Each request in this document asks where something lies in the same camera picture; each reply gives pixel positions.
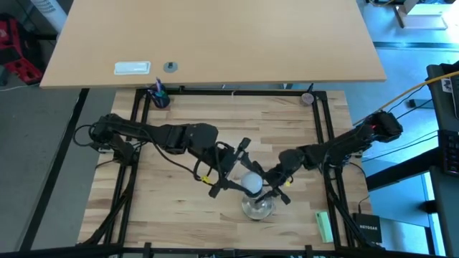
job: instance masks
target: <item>yellow tag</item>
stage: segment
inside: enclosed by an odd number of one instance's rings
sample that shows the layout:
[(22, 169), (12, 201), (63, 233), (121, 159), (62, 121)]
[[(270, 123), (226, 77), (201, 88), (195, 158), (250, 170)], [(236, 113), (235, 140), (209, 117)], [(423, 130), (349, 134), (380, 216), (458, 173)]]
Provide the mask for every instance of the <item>yellow tag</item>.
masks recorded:
[(210, 183), (209, 178), (208, 178), (207, 176), (203, 176), (203, 177), (201, 178), (201, 181), (203, 181), (203, 182), (205, 182), (205, 183)]

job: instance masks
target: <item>white label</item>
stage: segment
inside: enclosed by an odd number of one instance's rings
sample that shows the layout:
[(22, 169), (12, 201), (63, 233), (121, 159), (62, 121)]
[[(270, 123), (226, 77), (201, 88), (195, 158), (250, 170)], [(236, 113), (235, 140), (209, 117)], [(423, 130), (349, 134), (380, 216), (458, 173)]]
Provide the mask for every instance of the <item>white label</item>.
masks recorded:
[(117, 62), (115, 64), (115, 75), (147, 75), (150, 73), (151, 63), (141, 62)]
[(451, 88), (451, 79), (444, 78), (442, 79), (442, 89), (444, 92), (453, 93), (453, 89)]

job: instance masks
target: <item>green block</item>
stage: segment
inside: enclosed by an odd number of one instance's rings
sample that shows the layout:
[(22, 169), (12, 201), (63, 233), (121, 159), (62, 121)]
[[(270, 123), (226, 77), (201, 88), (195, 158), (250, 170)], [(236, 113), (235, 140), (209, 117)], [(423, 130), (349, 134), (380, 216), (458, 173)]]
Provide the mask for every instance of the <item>green block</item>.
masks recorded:
[(333, 241), (333, 234), (331, 233), (331, 225), (330, 220), (328, 219), (328, 212), (316, 212), (316, 219), (318, 229), (321, 232), (322, 241), (324, 243), (331, 243)]

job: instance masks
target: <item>wooden table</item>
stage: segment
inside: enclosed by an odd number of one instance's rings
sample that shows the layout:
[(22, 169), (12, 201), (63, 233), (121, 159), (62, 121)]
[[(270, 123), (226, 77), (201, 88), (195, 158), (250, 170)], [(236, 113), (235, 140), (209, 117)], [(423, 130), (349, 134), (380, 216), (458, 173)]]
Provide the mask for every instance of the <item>wooden table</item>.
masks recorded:
[[(149, 61), (149, 75), (114, 75)], [(178, 70), (164, 72), (176, 62)], [(42, 87), (386, 80), (355, 0), (76, 0)]]
[[(344, 92), (327, 93), (333, 129), (339, 135), (351, 128), (346, 98)], [(133, 99), (134, 91), (119, 90), (112, 113), (129, 119)], [(243, 137), (251, 138), (250, 158), (259, 161), (265, 170), (278, 163), (279, 152), (317, 143), (312, 108), (299, 105), (299, 97), (172, 95), (167, 110), (157, 110), (151, 105), (148, 114), (148, 123), (152, 125), (215, 125), (219, 130), (218, 140), (230, 145), (237, 145)], [(196, 162), (188, 153), (169, 157), (188, 167)], [(109, 154), (101, 155), (99, 162), (111, 158)], [(118, 167), (109, 163), (97, 169), (79, 241), (86, 240), (108, 214)], [(199, 173), (206, 173), (207, 169), (201, 164)], [(238, 165), (230, 178), (237, 180), (246, 171)], [(353, 166), (344, 168), (343, 177), (350, 212), (355, 212), (358, 202), (368, 195), (365, 177)], [(317, 170), (302, 168), (294, 178), (292, 186), (283, 188), (291, 204), (286, 206), (276, 200), (272, 216), (261, 222), (250, 221), (242, 213), (240, 192), (221, 191), (216, 199), (211, 199), (207, 185), (196, 182), (190, 173), (164, 160), (152, 145), (145, 145), (125, 245), (142, 247), (144, 242), (151, 242), (154, 247), (163, 248), (301, 250), (311, 244), (315, 250), (333, 249), (333, 243), (322, 242), (315, 218), (317, 211), (327, 210), (323, 176)], [(368, 201), (362, 203), (362, 208), (365, 213), (371, 212)], [(341, 217), (338, 220), (345, 243)]]

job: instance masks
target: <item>small round object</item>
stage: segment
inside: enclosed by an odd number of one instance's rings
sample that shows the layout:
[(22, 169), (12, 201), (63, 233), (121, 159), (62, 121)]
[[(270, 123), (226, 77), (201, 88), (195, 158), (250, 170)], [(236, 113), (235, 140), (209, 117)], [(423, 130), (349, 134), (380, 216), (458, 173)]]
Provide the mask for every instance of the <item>small round object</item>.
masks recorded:
[(314, 96), (311, 93), (303, 93), (300, 98), (300, 104), (309, 106), (314, 102)]
[(164, 64), (164, 72), (172, 73), (177, 71), (179, 65), (176, 62), (167, 62)]
[(249, 171), (242, 176), (241, 186), (252, 194), (258, 194), (263, 187), (263, 179), (257, 173)]

